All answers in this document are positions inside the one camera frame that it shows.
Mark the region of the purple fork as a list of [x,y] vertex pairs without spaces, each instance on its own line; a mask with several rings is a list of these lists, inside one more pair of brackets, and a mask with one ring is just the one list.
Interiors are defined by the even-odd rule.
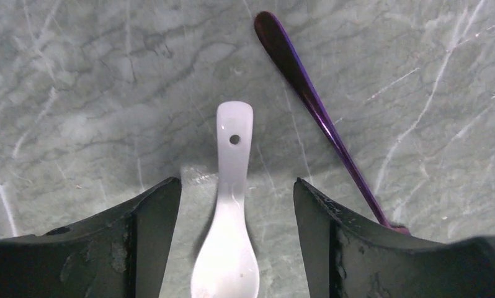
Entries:
[[278,18],[271,12],[261,11],[254,18],[254,30],[275,66],[296,92],[303,105],[335,149],[342,164],[346,167],[373,215],[378,220],[378,223],[391,230],[410,235],[411,233],[407,227],[398,223],[391,223],[386,218],[367,182],[347,151],[295,47]]

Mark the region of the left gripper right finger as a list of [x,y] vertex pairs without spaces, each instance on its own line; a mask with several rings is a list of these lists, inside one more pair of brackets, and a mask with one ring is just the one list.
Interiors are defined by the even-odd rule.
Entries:
[[303,179],[293,201],[311,297],[495,297],[495,236],[444,244],[404,235]]

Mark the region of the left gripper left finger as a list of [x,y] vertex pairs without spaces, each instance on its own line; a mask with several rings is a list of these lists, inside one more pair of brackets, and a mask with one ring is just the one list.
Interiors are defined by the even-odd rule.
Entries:
[[0,239],[0,297],[157,297],[181,190],[169,178],[44,235]]

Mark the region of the white plastic utensil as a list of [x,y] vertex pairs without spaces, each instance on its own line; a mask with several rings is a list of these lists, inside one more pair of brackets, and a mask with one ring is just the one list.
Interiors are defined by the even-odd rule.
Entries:
[[218,189],[212,224],[195,261],[192,297],[257,297],[260,273],[246,227],[244,199],[254,113],[241,101],[216,111]]

